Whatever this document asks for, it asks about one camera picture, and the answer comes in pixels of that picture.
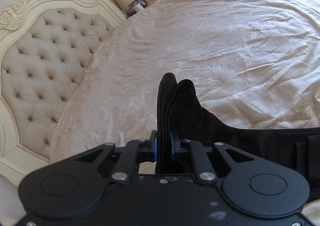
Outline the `black pants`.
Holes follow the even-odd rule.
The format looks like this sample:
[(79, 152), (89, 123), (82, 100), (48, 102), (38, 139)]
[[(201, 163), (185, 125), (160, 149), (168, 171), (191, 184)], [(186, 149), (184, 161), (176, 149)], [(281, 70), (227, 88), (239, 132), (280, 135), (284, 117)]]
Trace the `black pants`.
[(319, 199), (319, 128), (250, 130), (228, 126), (200, 105), (194, 83), (166, 73), (157, 97), (158, 158), (171, 160), (174, 134), (212, 147), (221, 142), (301, 173)]

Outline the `cream embroidered bedspread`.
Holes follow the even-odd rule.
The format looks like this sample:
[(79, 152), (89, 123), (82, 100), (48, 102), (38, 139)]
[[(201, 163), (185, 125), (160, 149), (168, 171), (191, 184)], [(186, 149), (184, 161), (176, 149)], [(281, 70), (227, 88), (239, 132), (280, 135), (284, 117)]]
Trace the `cream embroidered bedspread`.
[(319, 126), (319, 0), (164, 0), (94, 53), (50, 143), (58, 162), (157, 127), (165, 73), (236, 128)]

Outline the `bedside table clutter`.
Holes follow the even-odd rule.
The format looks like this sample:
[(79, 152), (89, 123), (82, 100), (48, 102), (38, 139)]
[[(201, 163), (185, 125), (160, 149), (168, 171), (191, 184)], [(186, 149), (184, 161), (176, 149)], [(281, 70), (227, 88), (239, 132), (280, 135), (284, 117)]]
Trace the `bedside table clutter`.
[(147, 0), (134, 0), (131, 2), (131, 4), (128, 5), (129, 9), (126, 13), (126, 17), (129, 18), (136, 13), (144, 10), (149, 5), (149, 2)]

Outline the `tufted beige headboard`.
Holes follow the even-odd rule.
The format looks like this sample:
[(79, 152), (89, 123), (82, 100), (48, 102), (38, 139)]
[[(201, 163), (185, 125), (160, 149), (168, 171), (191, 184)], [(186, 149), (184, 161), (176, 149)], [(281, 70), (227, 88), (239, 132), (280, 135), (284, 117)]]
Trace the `tufted beige headboard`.
[(124, 19), (109, 0), (26, 0), (1, 9), (1, 176), (12, 185), (49, 164), (61, 113)]

